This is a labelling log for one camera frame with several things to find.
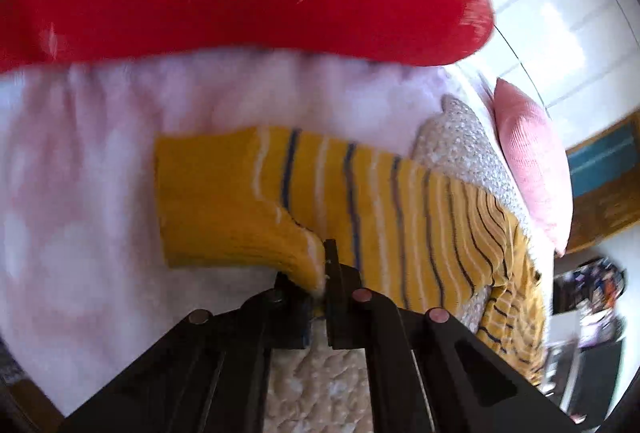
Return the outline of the yellow striped knit sweater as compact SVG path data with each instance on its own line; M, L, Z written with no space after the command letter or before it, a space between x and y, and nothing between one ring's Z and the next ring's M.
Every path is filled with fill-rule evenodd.
M401 309L458 312L487 289L478 338L541 380L546 309L528 240L483 187L355 142L256 128L159 138L154 192L173 268L267 266L318 295L331 240Z

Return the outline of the pile of clothes on shelf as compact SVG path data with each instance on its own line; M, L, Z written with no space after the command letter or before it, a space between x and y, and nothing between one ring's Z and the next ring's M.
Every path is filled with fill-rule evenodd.
M590 313L614 309L626 286L625 268L608 257L595 257L553 278L552 313L576 311L583 304Z

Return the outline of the beige white-dotted blanket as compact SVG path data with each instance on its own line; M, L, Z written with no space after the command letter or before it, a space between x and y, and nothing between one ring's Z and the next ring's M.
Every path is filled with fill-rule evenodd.
M411 159L296 130L257 139L254 192L304 238L288 264L297 279L319 283L312 256L333 239L341 261L403 309L457 313L484 297L477 337L540 383L548 312L528 212L468 106L445 96Z

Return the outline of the white shelf unit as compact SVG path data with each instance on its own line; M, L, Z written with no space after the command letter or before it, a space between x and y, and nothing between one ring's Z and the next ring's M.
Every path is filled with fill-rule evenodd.
M612 309L575 309L550 318L540 390L578 427L608 415L620 374L626 323Z

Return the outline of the white fluffy blanket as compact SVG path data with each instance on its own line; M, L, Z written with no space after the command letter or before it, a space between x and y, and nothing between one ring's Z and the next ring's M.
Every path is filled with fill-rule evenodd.
M153 196L158 134L280 126L408 154L444 94L482 119L469 62L409 67L217 50L1 77L1 335L72 413L192 309L234 309L265 268L166 266Z

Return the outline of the pink ribbed cushion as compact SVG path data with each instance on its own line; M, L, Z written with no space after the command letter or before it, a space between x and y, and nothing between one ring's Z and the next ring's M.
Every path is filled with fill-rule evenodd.
M512 83L498 79L494 110L500 146L530 216L562 257L570 240L573 192L561 138L547 112Z

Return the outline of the teal wooden-framed door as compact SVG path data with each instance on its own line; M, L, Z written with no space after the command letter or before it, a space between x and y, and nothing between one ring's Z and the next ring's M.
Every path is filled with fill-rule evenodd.
M639 112L567 150L574 212L566 252L639 223Z

